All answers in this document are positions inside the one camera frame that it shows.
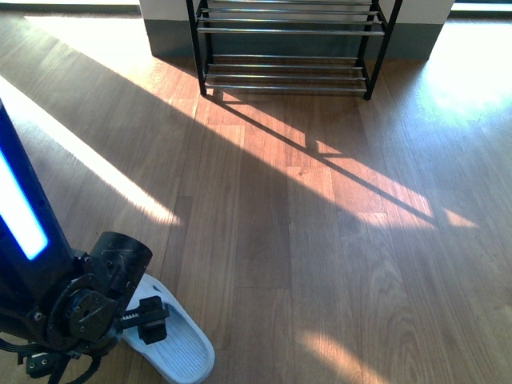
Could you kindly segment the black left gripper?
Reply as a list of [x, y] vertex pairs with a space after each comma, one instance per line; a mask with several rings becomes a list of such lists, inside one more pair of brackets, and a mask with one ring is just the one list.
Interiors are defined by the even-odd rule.
[[128, 305], [152, 258], [124, 234], [105, 232], [90, 253], [44, 250], [23, 267], [23, 361], [31, 378], [62, 378], [71, 360], [90, 357], [91, 378], [125, 330], [146, 345], [167, 336], [169, 309], [159, 296]]

